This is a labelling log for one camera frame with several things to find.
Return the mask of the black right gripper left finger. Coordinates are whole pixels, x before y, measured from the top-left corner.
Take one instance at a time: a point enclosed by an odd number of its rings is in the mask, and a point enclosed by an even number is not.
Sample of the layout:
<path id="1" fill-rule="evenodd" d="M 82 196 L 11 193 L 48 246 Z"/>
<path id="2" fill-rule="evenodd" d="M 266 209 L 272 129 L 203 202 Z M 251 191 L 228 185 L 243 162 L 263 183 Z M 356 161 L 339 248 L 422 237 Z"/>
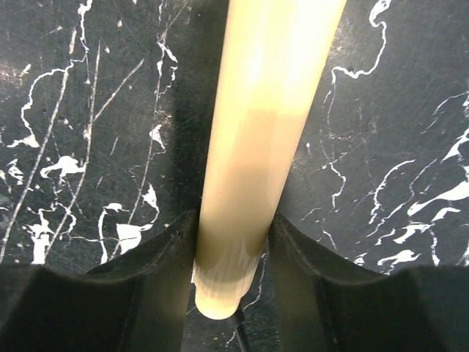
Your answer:
<path id="1" fill-rule="evenodd" d="M 93 268 L 1 267 L 3 351 L 179 351 L 199 213 Z"/>

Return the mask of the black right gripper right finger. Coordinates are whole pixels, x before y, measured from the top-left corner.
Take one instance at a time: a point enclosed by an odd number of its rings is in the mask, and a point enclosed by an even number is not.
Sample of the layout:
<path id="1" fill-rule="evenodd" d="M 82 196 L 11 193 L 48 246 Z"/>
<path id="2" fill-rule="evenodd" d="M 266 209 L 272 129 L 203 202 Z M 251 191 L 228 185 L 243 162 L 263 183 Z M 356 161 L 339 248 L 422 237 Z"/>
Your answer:
<path id="1" fill-rule="evenodd" d="M 468 269 L 380 274 L 276 215 L 268 236 L 284 351 L 466 351 Z"/>

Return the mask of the yellow microphone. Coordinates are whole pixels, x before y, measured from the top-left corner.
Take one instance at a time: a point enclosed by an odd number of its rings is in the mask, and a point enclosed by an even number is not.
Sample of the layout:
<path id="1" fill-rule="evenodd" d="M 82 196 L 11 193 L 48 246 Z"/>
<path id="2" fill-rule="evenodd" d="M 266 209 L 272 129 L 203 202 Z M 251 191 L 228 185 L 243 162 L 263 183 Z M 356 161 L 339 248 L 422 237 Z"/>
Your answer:
<path id="1" fill-rule="evenodd" d="M 251 286 L 344 6 L 229 2 L 193 266 L 207 318 Z"/>

